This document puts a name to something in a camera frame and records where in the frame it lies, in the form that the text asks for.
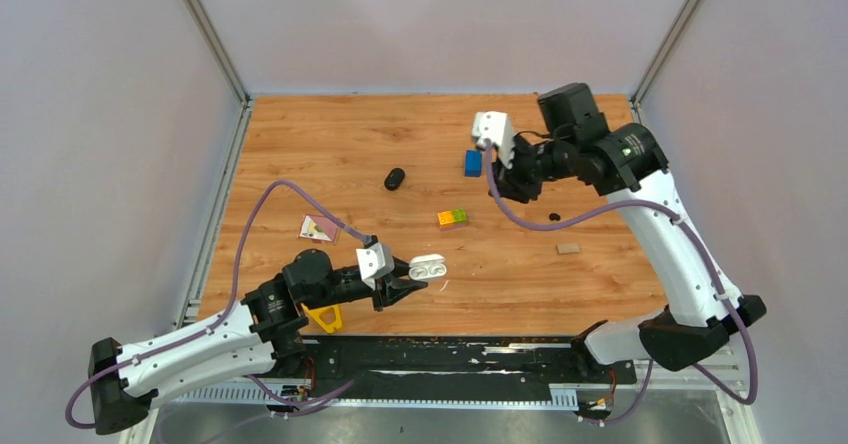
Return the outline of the white earbud charging case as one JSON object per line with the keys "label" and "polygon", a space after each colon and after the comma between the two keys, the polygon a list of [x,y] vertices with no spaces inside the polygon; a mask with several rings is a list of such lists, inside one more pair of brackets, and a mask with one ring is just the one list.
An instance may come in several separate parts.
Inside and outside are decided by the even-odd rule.
{"label": "white earbud charging case", "polygon": [[430,282],[447,274],[446,259],[441,254],[427,254],[412,258],[407,275],[415,281]]}

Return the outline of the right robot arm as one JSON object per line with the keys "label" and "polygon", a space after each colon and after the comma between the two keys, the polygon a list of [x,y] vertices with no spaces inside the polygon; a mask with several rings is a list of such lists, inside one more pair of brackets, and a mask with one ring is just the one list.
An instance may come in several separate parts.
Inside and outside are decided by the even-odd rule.
{"label": "right robot arm", "polygon": [[688,217],[669,162],[653,134],[629,123],[611,129],[584,83],[541,94],[547,131],[537,143],[510,117],[479,112],[474,145],[486,154],[490,192],[500,208],[536,200],[545,183],[574,178],[605,199],[635,236],[667,299],[644,317],[600,321],[571,343],[571,367],[596,381],[612,364],[650,359],[670,371],[699,364],[739,336],[756,357],[749,329],[766,313],[763,300],[742,293],[720,270]]}

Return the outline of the black earbud charging case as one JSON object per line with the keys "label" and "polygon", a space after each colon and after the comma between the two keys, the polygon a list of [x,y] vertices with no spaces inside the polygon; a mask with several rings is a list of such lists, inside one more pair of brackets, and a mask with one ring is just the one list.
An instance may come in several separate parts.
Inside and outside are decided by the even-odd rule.
{"label": "black earbud charging case", "polygon": [[389,191],[396,191],[403,184],[405,178],[406,173],[402,168],[393,168],[384,179],[384,188]]}

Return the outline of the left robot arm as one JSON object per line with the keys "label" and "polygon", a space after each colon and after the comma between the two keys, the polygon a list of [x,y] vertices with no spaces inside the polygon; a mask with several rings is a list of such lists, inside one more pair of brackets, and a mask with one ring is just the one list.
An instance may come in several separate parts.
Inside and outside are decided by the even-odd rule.
{"label": "left robot arm", "polygon": [[381,311],[447,273],[440,254],[403,261],[376,244],[356,257],[355,265],[334,268],[325,252],[308,249],[229,312],[146,341],[93,344],[88,374],[95,432],[121,432],[189,391],[236,376],[272,369],[296,376],[306,364],[299,331],[308,311],[360,299]]}

